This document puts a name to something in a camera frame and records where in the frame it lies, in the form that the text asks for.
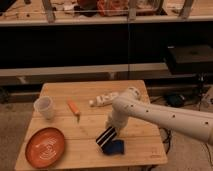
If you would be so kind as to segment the black striped gripper finger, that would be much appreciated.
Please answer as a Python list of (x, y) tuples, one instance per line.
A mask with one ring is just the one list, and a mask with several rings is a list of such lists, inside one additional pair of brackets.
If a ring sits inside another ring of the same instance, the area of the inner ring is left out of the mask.
[(97, 139), (97, 144), (102, 144), (112, 133), (115, 132), (115, 128), (108, 127)]
[(106, 146), (115, 136), (117, 135), (116, 131), (112, 133), (102, 144), (100, 144), (101, 147)]

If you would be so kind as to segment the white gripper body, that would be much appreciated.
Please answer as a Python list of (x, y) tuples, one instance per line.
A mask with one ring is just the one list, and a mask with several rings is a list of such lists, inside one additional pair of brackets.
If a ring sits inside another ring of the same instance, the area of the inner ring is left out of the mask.
[(105, 127), (113, 127), (117, 134), (126, 126), (126, 116), (112, 112), (108, 115)]

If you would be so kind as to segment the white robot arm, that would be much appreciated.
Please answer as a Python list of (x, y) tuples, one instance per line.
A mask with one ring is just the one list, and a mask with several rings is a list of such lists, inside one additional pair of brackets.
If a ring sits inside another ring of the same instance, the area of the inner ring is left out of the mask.
[(112, 100), (106, 130), (96, 139), (105, 147), (127, 125), (130, 117), (169, 128), (213, 146), (213, 113), (144, 103), (136, 87), (128, 87)]

